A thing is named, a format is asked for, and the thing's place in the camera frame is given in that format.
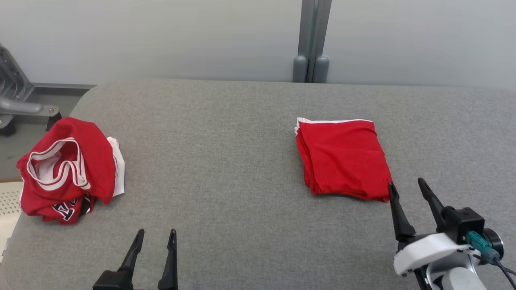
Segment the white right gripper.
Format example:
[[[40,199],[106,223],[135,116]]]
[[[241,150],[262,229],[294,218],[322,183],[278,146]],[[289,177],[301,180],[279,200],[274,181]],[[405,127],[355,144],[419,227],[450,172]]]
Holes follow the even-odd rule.
[[[448,275],[472,277],[469,246],[453,242],[446,234],[445,209],[424,178],[418,178],[418,185],[424,200],[427,201],[436,224],[436,232],[400,250],[395,256],[393,266],[396,275],[401,276],[427,266],[427,276],[437,278]],[[416,231],[408,221],[399,202],[399,194],[393,182],[388,185],[395,239],[408,243],[415,238]]]

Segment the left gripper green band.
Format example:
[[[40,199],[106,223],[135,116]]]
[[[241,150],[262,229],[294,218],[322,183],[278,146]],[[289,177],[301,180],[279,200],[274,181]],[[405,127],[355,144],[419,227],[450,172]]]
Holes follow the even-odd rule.
[[[131,282],[132,273],[135,270],[137,256],[141,251],[144,240],[144,229],[140,229],[127,255],[125,256],[118,271],[105,271],[93,285],[93,290],[134,290]],[[168,255],[158,290],[178,290],[178,270],[177,270],[177,232],[175,229],[170,231],[169,240],[166,245]]]

